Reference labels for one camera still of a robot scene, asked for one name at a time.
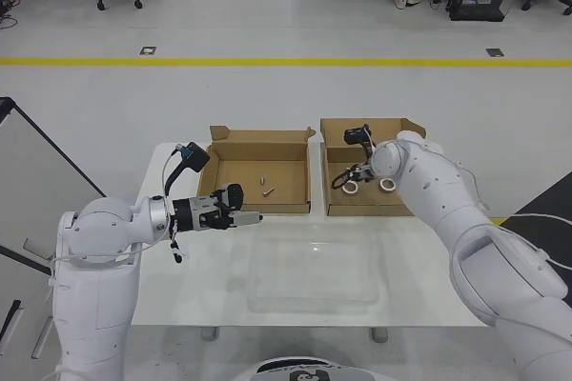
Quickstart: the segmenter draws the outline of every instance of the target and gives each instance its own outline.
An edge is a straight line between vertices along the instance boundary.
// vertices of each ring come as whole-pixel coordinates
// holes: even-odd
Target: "white table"
[[[135,325],[199,326],[482,326],[464,307],[449,282],[448,253],[432,230],[415,217],[327,217],[321,183],[320,144],[310,143],[312,210],[309,215],[266,215],[268,221],[326,223],[332,219],[368,224],[382,230],[385,251],[377,261],[378,301],[354,313],[348,312],[257,312],[247,303],[246,280],[251,255],[250,231],[180,233],[180,246],[191,258],[178,265],[169,245],[162,242],[143,253]],[[142,183],[138,200],[160,194],[161,168],[174,143],[156,147]],[[178,160],[168,167],[171,172]],[[196,194],[199,175],[185,170],[172,187],[172,197]]]

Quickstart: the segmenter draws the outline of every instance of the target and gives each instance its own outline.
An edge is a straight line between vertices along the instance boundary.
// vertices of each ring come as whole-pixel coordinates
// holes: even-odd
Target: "gray floor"
[[[490,328],[392,328],[386,344],[366,329],[223,328],[203,342],[198,328],[133,327],[126,379],[230,380],[256,362],[312,355],[402,381],[514,381],[512,357]]]

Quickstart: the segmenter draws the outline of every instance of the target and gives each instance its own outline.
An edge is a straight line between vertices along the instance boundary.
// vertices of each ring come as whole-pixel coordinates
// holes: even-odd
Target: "table leg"
[[[372,327],[369,329],[373,341],[383,344],[388,341],[388,329],[386,327]]]
[[[201,327],[201,340],[215,341],[220,333],[220,327]]]

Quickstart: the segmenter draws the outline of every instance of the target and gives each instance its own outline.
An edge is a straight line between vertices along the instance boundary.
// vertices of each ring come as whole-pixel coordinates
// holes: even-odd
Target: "tape roll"
[[[347,194],[348,196],[354,195],[358,193],[358,183],[356,181],[348,180],[347,183],[343,184],[341,187],[341,191],[343,191],[343,193]]]
[[[379,181],[379,188],[384,193],[392,193],[396,190],[397,185],[390,178],[384,178]]]

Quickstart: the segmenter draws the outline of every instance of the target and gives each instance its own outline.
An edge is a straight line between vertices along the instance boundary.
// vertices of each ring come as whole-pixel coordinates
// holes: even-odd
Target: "box flap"
[[[213,142],[237,143],[304,143],[316,134],[311,127],[307,130],[230,130],[226,126],[210,126]]]
[[[379,143],[391,140],[402,130],[412,130],[421,136],[426,136],[424,127],[406,118],[338,118],[321,119],[320,131],[327,148],[344,148],[348,146],[343,141],[343,133],[348,129],[362,127],[368,124],[371,128],[373,141]]]

